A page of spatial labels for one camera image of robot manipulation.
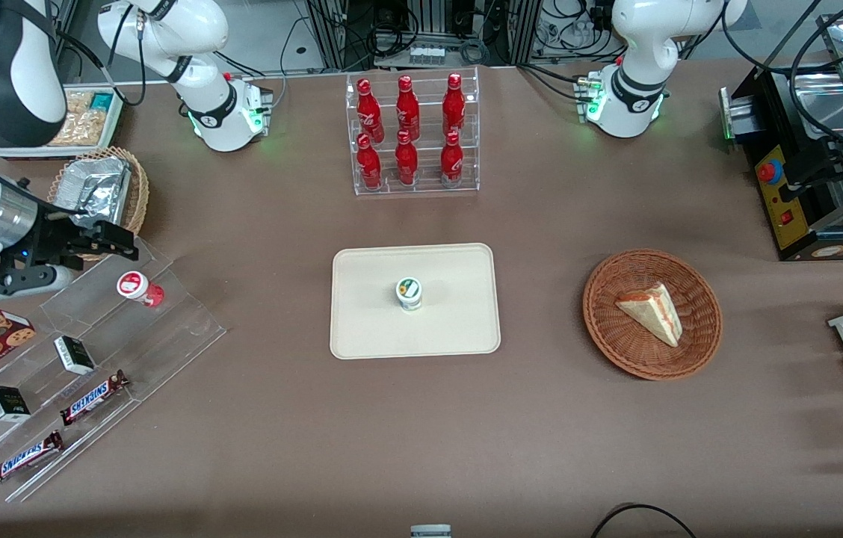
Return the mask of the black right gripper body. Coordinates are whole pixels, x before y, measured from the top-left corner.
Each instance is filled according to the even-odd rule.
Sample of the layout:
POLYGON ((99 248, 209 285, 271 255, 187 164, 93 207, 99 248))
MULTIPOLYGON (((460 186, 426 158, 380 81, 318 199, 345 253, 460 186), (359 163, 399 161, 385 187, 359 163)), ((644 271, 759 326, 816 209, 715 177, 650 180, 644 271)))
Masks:
POLYGON ((104 221, 96 219, 90 227, 72 222, 66 212, 53 212, 43 205, 37 207, 36 219, 29 232, 14 245, 14 267, 57 265, 81 272, 90 239, 97 238, 104 221))

